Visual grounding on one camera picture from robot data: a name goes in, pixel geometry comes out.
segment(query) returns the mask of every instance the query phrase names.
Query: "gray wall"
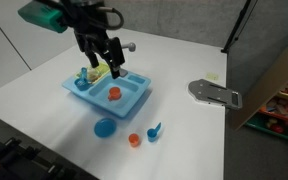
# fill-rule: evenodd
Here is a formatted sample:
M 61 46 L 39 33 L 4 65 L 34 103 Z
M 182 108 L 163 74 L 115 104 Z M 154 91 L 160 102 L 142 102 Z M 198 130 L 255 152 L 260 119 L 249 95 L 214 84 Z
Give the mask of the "gray wall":
M 124 28 L 219 47 L 245 1 L 105 0 L 122 12 Z M 259 0 L 231 49 L 227 85 L 245 94 L 287 45 L 288 0 Z

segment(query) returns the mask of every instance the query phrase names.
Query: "orange cup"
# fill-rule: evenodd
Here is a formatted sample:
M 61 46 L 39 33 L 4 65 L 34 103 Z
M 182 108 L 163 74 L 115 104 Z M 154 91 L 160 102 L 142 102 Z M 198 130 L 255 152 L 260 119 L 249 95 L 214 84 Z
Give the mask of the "orange cup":
M 118 87 L 112 87 L 109 91 L 109 95 L 107 97 L 110 101 L 118 100 L 121 98 L 121 90 Z
M 132 147 L 136 147 L 140 143 L 140 137 L 137 134 L 133 133 L 128 137 L 128 141 L 130 142 Z

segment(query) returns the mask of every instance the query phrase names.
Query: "white tabletop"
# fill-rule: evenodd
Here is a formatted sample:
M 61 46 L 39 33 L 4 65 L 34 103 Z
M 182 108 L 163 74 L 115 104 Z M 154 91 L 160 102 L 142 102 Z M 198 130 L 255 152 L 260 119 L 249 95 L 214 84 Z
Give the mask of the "white tabletop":
M 125 119 L 79 99 L 61 83 L 88 65 L 77 46 L 0 88 L 0 119 L 104 180 L 223 179 L 224 107 L 197 103 L 190 81 L 218 75 L 225 86 L 226 55 L 220 48 L 120 30 L 123 68 L 152 80 L 149 89 Z M 95 123 L 116 121 L 113 136 L 95 136 Z M 162 122 L 160 138 L 149 143 L 146 131 Z M 138 133 L 142 143 L 128 144 Z

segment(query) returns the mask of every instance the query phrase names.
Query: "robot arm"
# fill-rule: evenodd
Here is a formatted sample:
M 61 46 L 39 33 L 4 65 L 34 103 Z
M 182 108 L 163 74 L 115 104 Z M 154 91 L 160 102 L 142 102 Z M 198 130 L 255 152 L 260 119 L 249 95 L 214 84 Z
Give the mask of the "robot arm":
M 120 76 L 120 66 L 125 62 L 119 38 L 109 38 L 106 30 L 117 30 L 123 26 L 122 14 L 114 8 L 105 7 L 103 0 L 35 0 L 18 11 L 26 21 L 38 26 L 64 32 L 74 29 L 81 52 L 90 60 L 93 68 L 99 65 L 97 53 L 109 65 L 112 77 Z M 106 13 L 116 14 L 120 22 L 109 25 Z

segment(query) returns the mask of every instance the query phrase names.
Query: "blue bowl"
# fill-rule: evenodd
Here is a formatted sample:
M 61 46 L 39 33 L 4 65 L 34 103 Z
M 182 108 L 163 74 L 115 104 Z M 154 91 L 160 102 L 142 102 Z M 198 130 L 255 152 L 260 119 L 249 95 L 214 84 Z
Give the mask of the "blue bowl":
M 116 123 L 112 119 L 104 118 L 99 120 L 94 126 L 94 133 L 100 138 L 106 138 L 114 134 Z

